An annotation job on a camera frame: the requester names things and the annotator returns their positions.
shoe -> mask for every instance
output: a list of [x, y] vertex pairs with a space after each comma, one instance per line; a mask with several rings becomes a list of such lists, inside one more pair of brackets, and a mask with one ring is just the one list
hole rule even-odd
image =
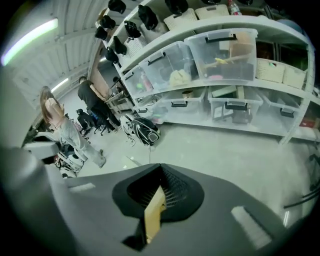
[[101, 169], [101, 168], [105, 165], [105, 163], [107, 162], [107, 159], [106, 159], [105, 157], [104, 157], [103, 159], [104, 159], [104, 162], [103, 162], [102, 165], [99, 166], [100, 169]]

fluorescent light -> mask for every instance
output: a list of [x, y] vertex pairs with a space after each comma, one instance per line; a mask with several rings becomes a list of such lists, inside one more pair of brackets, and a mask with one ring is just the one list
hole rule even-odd
[[30, 31], [23, 36], [18, 42], [14, 44], [5, 54], [1, 56], [1, 63], [3, 66], [7, 65], [11, 59], [20, 52], [26, 45], [31, 43], [34, 39], [42, 36], [43, 34], [54, 30], [58, 27], [58, 19], [52, 19]]
[[62, 82], [58, 83], [52, 90], [51, 92], [53, 93], [53, 91], [55, 91], [59, 86], [62, 86], [65, 82], [67, 82], [69, 79], [66, 78], [64, 79]]

concrete floor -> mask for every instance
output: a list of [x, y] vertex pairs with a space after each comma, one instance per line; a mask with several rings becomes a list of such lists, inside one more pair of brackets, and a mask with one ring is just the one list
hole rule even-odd
[[[170, 123], [161, 125], [160, 130], [161, 139], [150, 150], [139, 141], [131, 147], [122, 130], [105, 131], [104, 136], [91, 132], [91, 145], [104, 150], [106, 164], [99, 169], [86, 161], [78, 176], [122, 171], [128, 168], [126, 157], [141, 165], [172, 164], [234, 183], [282, 220], [283, 206], [300, 201], [301, 195], [309, 192], [307, 159], [315, 152], [310, 143], [293, 140], [280, 146], [275, 136]], [[313, 204], [311, 200], [291, 208], [286, 226], [306, 216]]]

